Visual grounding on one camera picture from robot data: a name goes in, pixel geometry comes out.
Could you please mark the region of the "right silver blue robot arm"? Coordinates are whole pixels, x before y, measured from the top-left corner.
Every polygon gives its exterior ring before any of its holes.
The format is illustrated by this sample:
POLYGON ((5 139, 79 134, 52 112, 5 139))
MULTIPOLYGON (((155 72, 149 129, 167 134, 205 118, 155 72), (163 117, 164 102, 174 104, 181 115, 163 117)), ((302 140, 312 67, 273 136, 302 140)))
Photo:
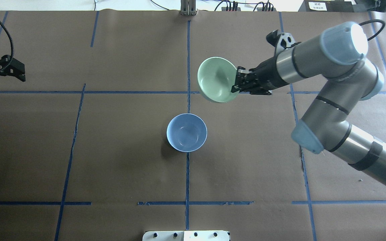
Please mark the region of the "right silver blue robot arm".
POLYGON ((291 133, 314 154, 333 153, 352 168, 386 185, 386 143, 347 121, 359 101, 380 92, 384 77, 367 58, 368 38, 348 21, 297 42, 275 30, 266 37, 274 56, 249 70, 238 67, 232 93, 270 95, 275 89, 317 75, 327 79, 291 133))

